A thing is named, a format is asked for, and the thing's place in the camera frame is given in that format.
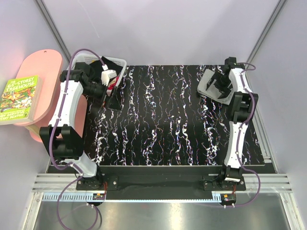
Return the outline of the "grey t shirt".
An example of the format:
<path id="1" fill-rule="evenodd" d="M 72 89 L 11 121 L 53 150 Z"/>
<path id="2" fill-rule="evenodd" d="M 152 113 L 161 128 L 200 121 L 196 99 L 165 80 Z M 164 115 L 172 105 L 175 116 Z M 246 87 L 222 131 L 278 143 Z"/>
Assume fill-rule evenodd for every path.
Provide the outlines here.
<path id="1" fill-rule="evenodd" d="M 219 96 L 222 94 L 218 91 L 218 89 L 214 86 L 215 79 L 213 78 L 214 74 L 218 74 L 218 72 L 214 72 L 210 69 L 206 69 L 199 84 L 197 87 L 197 92 L 202 95 L 209 97 L 210 99 L 221 103 L 229 105 L 231 101 L 231 96 L 233 95 L 233 91 L 231 91 L 230 95 L 226 98 L 219 99 Z"/>

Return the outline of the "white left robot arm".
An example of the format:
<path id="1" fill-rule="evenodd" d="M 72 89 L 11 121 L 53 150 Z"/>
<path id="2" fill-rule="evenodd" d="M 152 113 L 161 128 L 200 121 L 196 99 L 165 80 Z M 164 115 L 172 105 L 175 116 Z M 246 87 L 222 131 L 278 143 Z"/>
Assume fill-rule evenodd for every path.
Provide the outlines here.
<path id="1" fill-rule="evenodd" d="M 75 118 L 83 95 L 104 101 L 111 80 L 117 72 L 103 65 L 101 70 L 85 62 L 77 62 L 74 69 L 64 70 L 60 79 L 60 94 L 55 112 L 48 126 L 39 130 L 40 138 L 57 170 L 72 167 L 78 173 L 77 183 L 82 189 L 106 187 L 98 165 L 84 152 L 84 140 L 75 130 Z"/>

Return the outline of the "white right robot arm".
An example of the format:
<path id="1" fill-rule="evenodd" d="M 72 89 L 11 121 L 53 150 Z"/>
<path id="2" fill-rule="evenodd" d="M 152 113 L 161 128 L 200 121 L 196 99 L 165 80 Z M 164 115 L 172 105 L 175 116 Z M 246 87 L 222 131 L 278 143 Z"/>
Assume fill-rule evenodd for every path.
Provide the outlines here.
<path id="1" fill-rule="evenodd" d="M 248 86 L 246 72 L 255 69 L 255 66 L 246 69 L 245 63 L 238 63 L 235 57 L 228 57 L 224 61 L 223 72 L 214 72 L 206 83 L 208 97 L 228 105 L 228 149 L 216 182 L 223 190 L 231 190 L 243 183 L 243 144 L 259 98 Z"/>

